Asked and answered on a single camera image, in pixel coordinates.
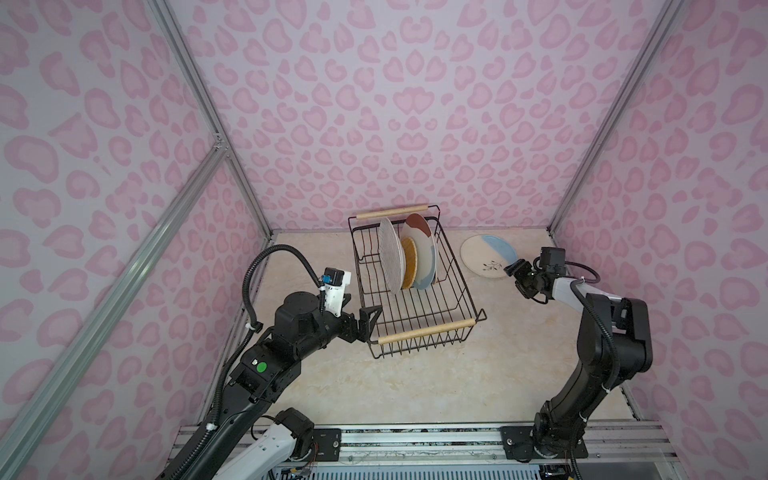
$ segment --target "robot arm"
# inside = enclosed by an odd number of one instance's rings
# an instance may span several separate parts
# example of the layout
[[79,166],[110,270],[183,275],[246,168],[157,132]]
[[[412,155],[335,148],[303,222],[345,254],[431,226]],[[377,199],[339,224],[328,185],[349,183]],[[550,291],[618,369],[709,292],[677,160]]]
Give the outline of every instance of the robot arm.
[[[525,298],[539,303],[557,300],[581,313],[576,348],[579,361],[563,389],[536,414],[533,429],[521,432],[508,450],[508,458],[521,462],[562,457],[581,444],[589,416],[605,396],[624,380],[646,372],[653,361],[648,310],[642,300],[606,293],[583,277],[567,276],[565,250],[543,247],[533,264],[520,259],[505,268]],[[594,279],[600,277],[592,269]],[[586,450],[576,452],[577,458]]]
[[[243,352],[230,373],[221,395],[223,415],[218,423],[214,423],[212,410],[157,480],[214,478],[243,435],[299,376],[303,359],[326,348],[337,336],[349,343],[365,341],[368,323],[375,321],[381,308],[361,310],[359,320],[343,312],[351,299],[344,293],[350,278],[350,272],[326,268],[320,287],[325,295],[295,292],[286,297],[275,312],[274,326]],[[281,412],[275,420],[275,425],[230,462],[218,478],[258,479],[289,457],[307,455],[314,424],[294,409]]]

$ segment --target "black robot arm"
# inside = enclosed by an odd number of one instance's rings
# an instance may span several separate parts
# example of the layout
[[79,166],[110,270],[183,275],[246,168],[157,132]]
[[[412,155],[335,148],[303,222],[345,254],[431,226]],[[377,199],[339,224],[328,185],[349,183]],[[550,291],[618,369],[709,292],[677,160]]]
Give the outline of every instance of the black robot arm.
[[[508,458],[521,462],[532,458],[587,456],[581,437],[592,412],[605,396],[653,362],[648,309],[642,300],[603,292],[597,273],[581,264],[594,278],[567,276],[565,250],[544,247],[533,264],[518,260],[505,270],[525,298],[539,303],[558,300],[581,311],[576,349],[578,364],[563,389],[547,400],[536,414],[533,428],[505,427],[511,438]],[[544,300],[535,297],[542,294]]]
[[[261,325],[256,321],[250,303],[250,278],[263,258],[280,250],[289,251],[301,260],[318,284],[320,295],[291,293],[275,312],[274,326],[265,330],[253,346],[243,351],[253,332],[258,331]],[[349,284],[349,275],[349,272],[326,268],[322,277],[315,277],[303,255],[288,245],[269,247],[257,256],[243,280],[243,302],[251,320],[249,333],[225,363],[220,389],[217,389],[205,421],[157,476],[157,480],[213,478],[253,423],[299,376],[303,359],[318,349],[326,348],[336,337],[350,343],[358,339],[364,341],[368,322],[375,321],[381,307],[365,312],[361,310],[360,320],[343,312],[342,308],[351,299],[349,294],[343,293],[344,286]],[[229,373],[238,357],[239,363]],[[305,455],[308,448],[308,442],[300,441],[297,436],[293,456]]]

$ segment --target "pink leopard print wall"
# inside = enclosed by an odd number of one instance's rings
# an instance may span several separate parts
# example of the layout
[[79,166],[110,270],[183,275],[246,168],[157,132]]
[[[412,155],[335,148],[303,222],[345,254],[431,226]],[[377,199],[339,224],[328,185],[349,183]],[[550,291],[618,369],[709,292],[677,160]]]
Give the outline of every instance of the pink leopard print wall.
[[222,165],[20,478],[154,478],[203,408],[263,242]]
[[768,5],[699,0],[557,235],[645,299],[631,391],[691,480],[768,475]]
[[543,226],[663,2],[171,2],[275,228]]
[[3,2],[0,45],[2,435],[212,137],[141,0]]

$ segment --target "plate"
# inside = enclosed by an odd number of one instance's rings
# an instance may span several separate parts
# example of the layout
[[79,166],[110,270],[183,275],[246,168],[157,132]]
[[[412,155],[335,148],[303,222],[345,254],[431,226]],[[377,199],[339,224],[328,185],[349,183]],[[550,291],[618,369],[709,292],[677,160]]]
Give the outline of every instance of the plate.
[[383,218],[379,224],[379,258],[384,269],[387,289],[390,292],[400,290],[406,273],[406,255],[389,218]]
[[493,235],[475,235],[462,243],[464,264],[479,276],[507,276],[504,267],[512,265],[517,259],[518,253],[512,245]]
[[419,214],[411,214],[400,229],[400,237],[411,237],[416,244],[416,256],[419,258],[416,265],[416,278],[412,288],[425,290],[435,279],[435,265],[437,264],[437,248],[432,229],[427,220]]
[[413,285],[416,278],[416,267],[419,265],[419,258],[416,256],[416,242],[411,237],[400,239],[402,251],[406,253],[406,274],[402,279],[402,289],[407,290]]

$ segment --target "metal mounting plate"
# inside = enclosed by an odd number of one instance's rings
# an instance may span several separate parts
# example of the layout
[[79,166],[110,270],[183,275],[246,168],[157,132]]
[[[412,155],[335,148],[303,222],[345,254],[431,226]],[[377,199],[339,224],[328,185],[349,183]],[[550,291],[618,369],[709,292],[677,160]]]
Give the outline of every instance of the metal mounting plate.
[[[531,460],[544,459],[544,457],[536,453],[533,449],[531,430],[532,427],[528,426],[501,427],[502,446],[504,447],[504,453],[507,456],[507,460],[524,462],[525,460],[521,460],[521,458],[529,458]],[[587,458],[589,456],[587,446],[584,442],[576,445],[574,454],[576,455],[576,458]],[[565,458],[565,452],[555,458]]]
[[315,429],[312,442],[317,444],[317,462],[338,462],[341,452],[341,429]]

